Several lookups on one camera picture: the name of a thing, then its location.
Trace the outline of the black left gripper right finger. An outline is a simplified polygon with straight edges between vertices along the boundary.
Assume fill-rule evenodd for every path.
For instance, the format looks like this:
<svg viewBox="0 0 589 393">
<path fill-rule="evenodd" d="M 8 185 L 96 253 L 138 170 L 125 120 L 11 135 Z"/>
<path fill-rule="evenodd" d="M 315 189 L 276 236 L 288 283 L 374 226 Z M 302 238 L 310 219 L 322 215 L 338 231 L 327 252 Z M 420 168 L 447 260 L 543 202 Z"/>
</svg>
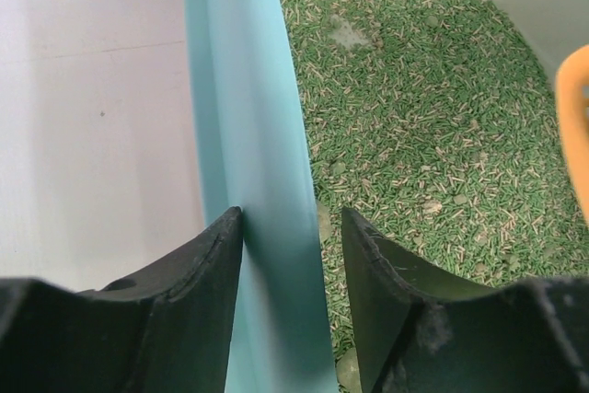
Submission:
<svg viewBox="0 0 589 393">
<path fill-rule="evenodd" d="M 341 240 L 365 392 L 584 392 L 588 281 L 492 288 L 381 235 L 353 209 Z"/>
</svg>

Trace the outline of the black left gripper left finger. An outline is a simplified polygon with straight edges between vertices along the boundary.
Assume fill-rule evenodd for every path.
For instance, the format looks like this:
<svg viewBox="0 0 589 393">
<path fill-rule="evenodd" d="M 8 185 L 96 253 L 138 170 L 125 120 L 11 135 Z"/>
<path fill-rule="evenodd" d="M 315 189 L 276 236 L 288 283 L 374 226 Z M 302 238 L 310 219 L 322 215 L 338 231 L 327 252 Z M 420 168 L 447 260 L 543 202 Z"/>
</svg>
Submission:
<svg viewBox="0 0 589 393">
<path fill-rule="evenodd" d="M 242 261 L 240 209 L 105 288 L 1 282 L 5 392 L 221 392 Z"/>
</svg>

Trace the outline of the teal cat litter box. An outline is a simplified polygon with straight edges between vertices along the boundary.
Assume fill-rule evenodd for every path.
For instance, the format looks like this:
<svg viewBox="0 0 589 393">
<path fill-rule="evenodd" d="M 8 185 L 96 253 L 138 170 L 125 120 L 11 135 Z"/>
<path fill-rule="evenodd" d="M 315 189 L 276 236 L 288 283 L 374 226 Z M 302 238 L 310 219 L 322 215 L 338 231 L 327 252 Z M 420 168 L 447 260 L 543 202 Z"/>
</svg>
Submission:
<svg viewBox="0 0 589 393">
<path fill-rule="evenodd" d="M 493 0 L 546 72 L 588 40 L 588 0 Z M 303 117 L 279 0 L 185 0 L 202 212 L 243 208 L 229 392 L 337 390 Z"/>
</svg>

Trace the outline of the orange litter scoop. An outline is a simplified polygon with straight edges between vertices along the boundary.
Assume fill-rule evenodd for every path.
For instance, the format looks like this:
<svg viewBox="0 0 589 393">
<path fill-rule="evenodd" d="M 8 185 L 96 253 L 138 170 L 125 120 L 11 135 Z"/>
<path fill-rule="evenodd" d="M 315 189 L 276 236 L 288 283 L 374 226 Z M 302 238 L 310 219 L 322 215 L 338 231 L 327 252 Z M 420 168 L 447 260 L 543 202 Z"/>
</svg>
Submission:
<svg viewBox="0 0 589 393">
<path fill-rule="evenodd" d="M 556 111 L 563 157 L 576 200 L 588 223 L 588 46 L 577 49 L 555 76 Z"/>
</svg>

